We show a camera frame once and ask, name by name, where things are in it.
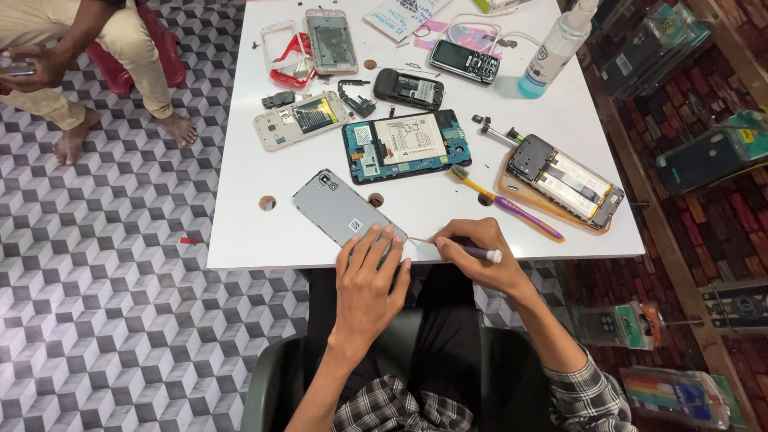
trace black pants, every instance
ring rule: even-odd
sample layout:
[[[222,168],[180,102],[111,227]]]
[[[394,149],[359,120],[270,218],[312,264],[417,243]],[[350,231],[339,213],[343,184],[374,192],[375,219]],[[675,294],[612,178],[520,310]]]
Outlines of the black pants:
[[[470,281],[455,265],[432,265],[416,306],[424,310],[411,359],[408,391],[421,403],[421,391],[447,397],[480,414],[480,330]],[[304,344],[304,387],[309,387],[336,323],[336,270],[310,275],[310,318]],[[339,397],[341,407],[369,382],[380,378],[372,350],[350,374]]]

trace blue circuit board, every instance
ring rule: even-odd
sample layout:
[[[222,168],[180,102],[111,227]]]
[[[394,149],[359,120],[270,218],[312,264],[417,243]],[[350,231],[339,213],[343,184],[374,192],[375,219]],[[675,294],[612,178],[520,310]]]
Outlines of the blue circuit board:
[[[374,121],[352,123],[343,129],[347,147],[349,172],[355,184],[392,180],[396,177],[427,174],[450,169],[453,164],[466,166],[472,163],[472,155],[465,134],[458,122],[451,120],[450,128],[441,128],[445,155],[399,164],[384,165],[381,151],[372,136]]]

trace smartphone back cover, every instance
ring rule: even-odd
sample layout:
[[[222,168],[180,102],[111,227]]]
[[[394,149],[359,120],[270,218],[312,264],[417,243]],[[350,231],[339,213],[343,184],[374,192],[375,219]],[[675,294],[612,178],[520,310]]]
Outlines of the smartphone back cover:
[[[331,170],[318,172],[291,199],[293,206],[307,216],[318,228],[328,234],[339,246],[344,245],[353,235],[362,237],[371,225],[379,222],[390,224],[395,235],[408,235],[368,201],[357,194],[349,185]]]

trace person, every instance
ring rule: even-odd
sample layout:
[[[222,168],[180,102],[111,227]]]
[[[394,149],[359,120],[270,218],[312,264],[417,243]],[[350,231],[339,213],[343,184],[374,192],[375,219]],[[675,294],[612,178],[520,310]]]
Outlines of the person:
[[[154,42],[135,0],[0,0],[0,49],[13,61],[31,59],[33,75],[0,75],[0,101],[40,115],[63,131],[53,152],[71,166],[99,114],[53,91],[68,66],[95,40],[131,74],[144,107],[185,147],[197,139],[194,123],[174,113]],[[53,48],[48,42],[60,39]]]
[[[401,310],[410,282],[411,259],[400,263],[403,239],[392,234],[392,226],[374,224],[343,245],[335,269],[310,274],[306,393],[286,431],[460,432],[476,424],[482,408],[474,281],[515,302],[549,378],[559,429],[637,432],[617,381],[600,372],[550,313],[493,218],[453,220],[429,239],[452,264],[432,266],[422,284],[407,386],[394,375],[382,377],[370,347]],[[502,261],[473,258],[454,237],[499,249]]]

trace blue liquid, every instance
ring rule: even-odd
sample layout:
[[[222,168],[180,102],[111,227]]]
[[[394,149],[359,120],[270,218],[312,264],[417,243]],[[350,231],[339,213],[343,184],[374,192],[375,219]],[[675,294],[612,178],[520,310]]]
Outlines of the blue liquid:
[[[528,99],[540,98],[541,95],[543,95],[544,92],[547,91],[547,87],[549,87],[549,85],[540,87],[538,85],[531,83],[525,77],[525,75],[521,76],[520,79],[518,79],[518,90],[523,96],[525,96]]]

